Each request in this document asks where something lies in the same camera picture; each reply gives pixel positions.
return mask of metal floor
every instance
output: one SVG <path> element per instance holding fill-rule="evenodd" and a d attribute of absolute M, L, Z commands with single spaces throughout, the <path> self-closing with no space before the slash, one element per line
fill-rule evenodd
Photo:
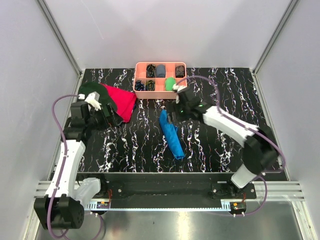
<path fill-rule="evenodd" d="M 248 212 L 259 205 L 248 203 Z M 103 215 L 105 235 L 98 240 L 302 240 L 289 202 L 266 202 L 252 216 L 222 217 L 208 212 L 116 212 Z M 70 230 L 71 240 L 90 240 L 100 221 L 87 216 L 82 227 Z M 51 240 L 39 227 L 37 240 Z"/>

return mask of dark green cloth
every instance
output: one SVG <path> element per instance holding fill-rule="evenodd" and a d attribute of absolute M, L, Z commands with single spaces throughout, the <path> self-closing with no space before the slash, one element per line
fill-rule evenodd
<path fill-rule="evenodd" d="M 97 92 L 100 97 L 99 97 L 99 103 L 101 103 L 102 110 L 104 112 L 104 115 L 106 117 L 109 117 L 109 111 L 106 107 L 104 107 L 107 104 L 110 104 L 112 109 L 116 112 L 117 111 L 117 105 L 116 103 L 112 100 L 112 98 L 109 96 L 109 93 L 105 86 L 101 85 L 100 83 L 97 82 L 87 82 L 84 83 L 80 86 L 78 94 L 84 94 L 85 97 L 87 97 L 90 93 Z"/>

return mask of green cloth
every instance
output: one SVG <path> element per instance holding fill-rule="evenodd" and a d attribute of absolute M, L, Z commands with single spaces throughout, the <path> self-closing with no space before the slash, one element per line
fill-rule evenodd
<path fill-rule="evenodd" d="M 164 83 L 165 90 L 166 91 L 172 91 L 172 88 L 173 88 L 174 84 L 176 84 L 176 80 L 173 77 L 168 77 L 165 80 L 165 83 Z"/>
<path fill-rule="evenodd" d="M 101 103 L 102 110 L 103 110 L 104 115 L 106 117 L 109 117 L 110 114 L 109 114 L 108 109 L 105 107 L 105 105 L 110 104 L 112 109 L 115 112 L 117 111 L 118 108 L 117 108 L 116 103 L 109 96 L 109 93 L 108 93 L 106 87 L 101 85 L 100 83 L 97 83 L 97 82 L 84 83 L 80 86 L 78 94 L 84 94 L 85 97 L 87 97 L 90 93 L 93 93 L 93 92 L 97 92 L 100 95 L 98 102 Z"/>

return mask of folded black cloth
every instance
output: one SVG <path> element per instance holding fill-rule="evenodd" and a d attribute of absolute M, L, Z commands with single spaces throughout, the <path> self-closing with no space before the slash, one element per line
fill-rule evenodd
<path fill-rule="evenodd" d="M 185 66 L 180 65 L 175 68 L 175 77 L 184 78 L 185 77 Z"/>

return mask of blue cloth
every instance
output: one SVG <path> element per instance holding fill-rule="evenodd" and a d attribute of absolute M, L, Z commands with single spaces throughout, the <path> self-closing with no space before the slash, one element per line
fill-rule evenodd
<path fill-rule="evenodd" d="M 155 68 L 155 77 L 156 78 L 165 78 L 166 77 L 166 66 L 165 65 L 160 64 Z"/>
<path fill-rule="evenodd" d="M 159 123 L 174 158 L 183 159 L 185 154 L 177 135 L 178 128 L 168 122 L 166 110 L 162 110 L 159 117 Z"/>

